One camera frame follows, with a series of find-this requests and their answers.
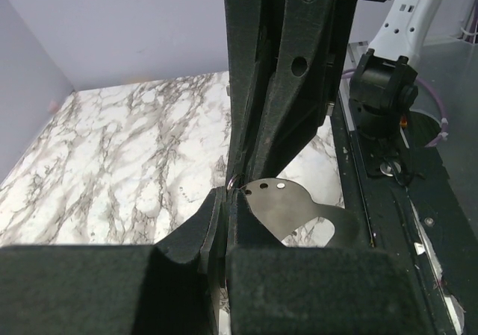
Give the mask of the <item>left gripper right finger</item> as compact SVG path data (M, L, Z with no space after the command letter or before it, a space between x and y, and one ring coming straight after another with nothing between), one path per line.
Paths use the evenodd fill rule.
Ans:
M424 334L406 271L385 252L291 248L231 200L226 258L234 334Z

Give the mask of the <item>silver metal bottle opener keychain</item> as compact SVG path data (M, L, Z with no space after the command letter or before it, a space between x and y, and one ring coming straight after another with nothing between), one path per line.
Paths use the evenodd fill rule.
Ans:
M239 248L283 253L282 240L315 219L334 226L334 234L323 244L326 248L354 248L361 245L363 224L359 216L344 208L318 204L296 182L263 178L240 188L227 190L225 279L231 287L230 266L233 251Z

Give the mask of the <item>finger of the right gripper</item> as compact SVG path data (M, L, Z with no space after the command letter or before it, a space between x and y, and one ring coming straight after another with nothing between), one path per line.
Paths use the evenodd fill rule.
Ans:
M284 0L246 181L276 177L323 124L337 97L354 13L355 0Z
M257 74L261 61L256 57L261 31L262 0L224 0L229 56L231 138L226 180L242 174L255 142Z

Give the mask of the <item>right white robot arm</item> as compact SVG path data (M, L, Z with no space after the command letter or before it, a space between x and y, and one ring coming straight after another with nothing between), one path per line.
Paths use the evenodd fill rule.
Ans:
M359 0L224 0L232 134L227 187L277 176L335 104ZM418 93L420 49L441 0L392 1L351 80L360 132L387 139Z

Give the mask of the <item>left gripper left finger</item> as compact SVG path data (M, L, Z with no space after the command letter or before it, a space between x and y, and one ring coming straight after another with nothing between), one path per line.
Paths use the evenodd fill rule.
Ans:
M225 190L150 245L1 249L3 334L216 334Z

